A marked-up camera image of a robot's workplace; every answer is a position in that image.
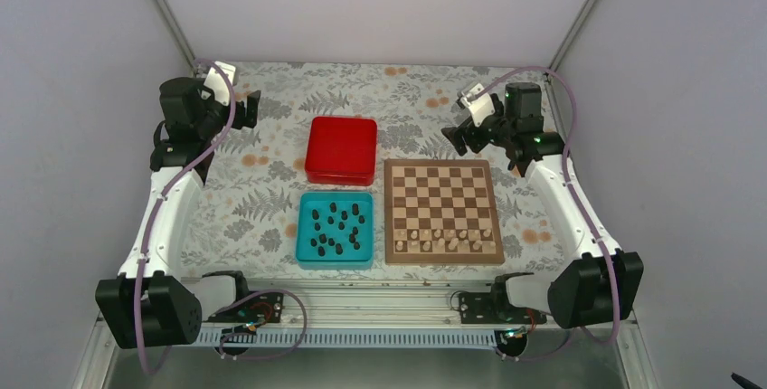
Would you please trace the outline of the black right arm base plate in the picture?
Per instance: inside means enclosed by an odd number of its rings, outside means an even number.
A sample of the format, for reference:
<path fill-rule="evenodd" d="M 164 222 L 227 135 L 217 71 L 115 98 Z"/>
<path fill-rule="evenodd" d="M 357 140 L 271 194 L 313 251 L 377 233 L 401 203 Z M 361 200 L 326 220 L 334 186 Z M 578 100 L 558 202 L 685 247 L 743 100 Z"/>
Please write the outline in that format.
<path fill-rule="evenodd" d="M 505 297 L 494 299 L 490 292 L 455 291 L 450 305 L 463 325 L 539 325 L 546 314 L 530 308 L 512 306 Z"/>

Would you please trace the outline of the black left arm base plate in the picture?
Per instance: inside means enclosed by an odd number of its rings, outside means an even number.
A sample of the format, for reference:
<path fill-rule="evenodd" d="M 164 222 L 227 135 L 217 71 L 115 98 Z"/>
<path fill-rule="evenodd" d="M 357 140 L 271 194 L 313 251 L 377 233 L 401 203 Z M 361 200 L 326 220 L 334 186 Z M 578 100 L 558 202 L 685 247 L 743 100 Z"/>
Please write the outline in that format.
<path fill-rule="evenodd" d="M 212 315 L 211 323 L 243 325 L 277 324 L 280 322 L 284 294 L 280 292 L 261 293 L 235 308 Z"/>

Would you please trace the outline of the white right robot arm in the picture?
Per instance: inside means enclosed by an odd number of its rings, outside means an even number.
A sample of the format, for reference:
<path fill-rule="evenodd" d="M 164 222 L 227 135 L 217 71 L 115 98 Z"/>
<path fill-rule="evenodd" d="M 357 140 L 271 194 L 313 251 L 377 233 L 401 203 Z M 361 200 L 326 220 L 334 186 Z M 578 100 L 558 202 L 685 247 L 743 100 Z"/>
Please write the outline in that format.
<path fill-rule="evenodd" d="M 509 166 L 533 188 L 563 249 L 552 273 L 515 273 L 497 278 L 489 308 L 511 323 L 530 308 L 562 328 L 619 323 L 632 311 L 644 265 L 625 252 L 601 224 L 565 152 L 563 138 L 544 131 L 542 90 L 530 82 L 508 83 L 504 94 L 475 83 L 457 100 L 469 113 L 442 134 L 460 155 L 487 146 L 504 149 Z"/>

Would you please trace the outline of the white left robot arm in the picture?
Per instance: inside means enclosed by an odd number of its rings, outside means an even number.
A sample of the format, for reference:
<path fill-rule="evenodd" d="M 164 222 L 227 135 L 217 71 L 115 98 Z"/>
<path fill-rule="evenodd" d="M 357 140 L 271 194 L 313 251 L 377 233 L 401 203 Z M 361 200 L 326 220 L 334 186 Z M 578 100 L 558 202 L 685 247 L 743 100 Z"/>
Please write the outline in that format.
<path fill-rule="evenodd" d="M 256 126 L 261 93 L 230 103 L 224 81 L 214 75 L 174 78 L 159 92 L 164 119 L 153 136 L 147 209 L 117 277 L 100 280 L 95 290 L 99 311 L 124 349 L 189 345 L 217 310 L 230 321 L 251 311 L 241 272 L 209 273 L 192 288 L 177 274 L 181 245 L 213 162 L 209 147 L 228 119 L 235 129 Z"/>

